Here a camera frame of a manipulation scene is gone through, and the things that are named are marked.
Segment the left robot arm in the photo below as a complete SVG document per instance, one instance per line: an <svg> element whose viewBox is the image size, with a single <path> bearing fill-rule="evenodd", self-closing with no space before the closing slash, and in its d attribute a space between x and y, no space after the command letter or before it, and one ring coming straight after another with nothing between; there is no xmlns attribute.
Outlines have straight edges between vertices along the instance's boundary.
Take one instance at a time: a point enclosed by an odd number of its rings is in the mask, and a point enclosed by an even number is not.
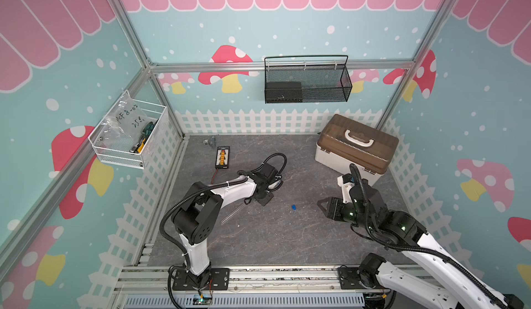
<svg viewBox="0 0 531 309"><path fill-rule="evenodd" d="M201 277L210 270L207 237L222 208L238 201L267 205L283 184L287 163L285 154L275 153L256 169L239 171L233 180L211 185L196 182L184 198L168 209L160 221L159 233L181 251L188 274Z"/></svg>

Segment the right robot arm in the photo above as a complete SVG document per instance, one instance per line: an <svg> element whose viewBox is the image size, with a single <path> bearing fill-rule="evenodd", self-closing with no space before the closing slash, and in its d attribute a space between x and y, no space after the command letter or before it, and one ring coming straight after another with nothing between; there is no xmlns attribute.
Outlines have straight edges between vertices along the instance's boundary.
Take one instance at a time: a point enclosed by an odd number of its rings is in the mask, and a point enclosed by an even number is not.
<svg viewBox="0 0 531 309"><path fill-rule="evenodd" d="M369 185L355 164L350 164L349 169L349 173L337 179L341 197L318 201L324 215L348 223L359 237L405 255L439 284L430 284L384 257L369 253L356 269L346 266L338 269L343 288L356 280L366 289L389 289L426 308L524 307L516 295L491 288L457 262L413 216L389 209L380 192Z"/></svg>

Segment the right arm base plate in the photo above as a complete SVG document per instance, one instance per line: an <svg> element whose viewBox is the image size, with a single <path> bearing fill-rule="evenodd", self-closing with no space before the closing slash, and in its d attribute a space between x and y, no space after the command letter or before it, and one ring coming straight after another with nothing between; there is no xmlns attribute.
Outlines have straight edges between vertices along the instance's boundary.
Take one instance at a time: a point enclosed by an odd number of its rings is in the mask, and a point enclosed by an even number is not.
<svg viewBox="0 0 531 309"><path fill-rule="evenodd" d="M362 292L384 292L389 293L391 289L383 288L380 284L366 286L362 283L358 268L355 266L342 265L337 269L337 276L342 290L359 290Z"/></svg>

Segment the clear test tube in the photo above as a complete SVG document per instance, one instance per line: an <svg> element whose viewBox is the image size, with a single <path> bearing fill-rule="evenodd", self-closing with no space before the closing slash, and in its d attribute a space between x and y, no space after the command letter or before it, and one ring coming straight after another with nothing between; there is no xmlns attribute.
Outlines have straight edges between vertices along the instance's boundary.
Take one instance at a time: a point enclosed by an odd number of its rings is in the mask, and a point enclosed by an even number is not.
<svg viewBox="0 0 531 309"><path fill-rule="evenodd" d="M225 225L230 219L232 219L238 212L240 212L246 205L240 204L233 212L229 213L222 221L221 224Z"/></svg>

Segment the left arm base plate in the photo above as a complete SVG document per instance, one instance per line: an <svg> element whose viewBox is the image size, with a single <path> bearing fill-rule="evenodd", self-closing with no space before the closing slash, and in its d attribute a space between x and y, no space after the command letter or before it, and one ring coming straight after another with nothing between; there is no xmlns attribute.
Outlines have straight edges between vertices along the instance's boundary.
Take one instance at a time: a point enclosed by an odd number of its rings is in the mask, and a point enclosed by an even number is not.
<svg viewBox="0 0 531 309"><path fill-rule="evenodd" d="M202 274L195 275L178 268L172 277L171 289L174 291L184 290L227 290L230 280L229 268L207 268Z"/></svg>

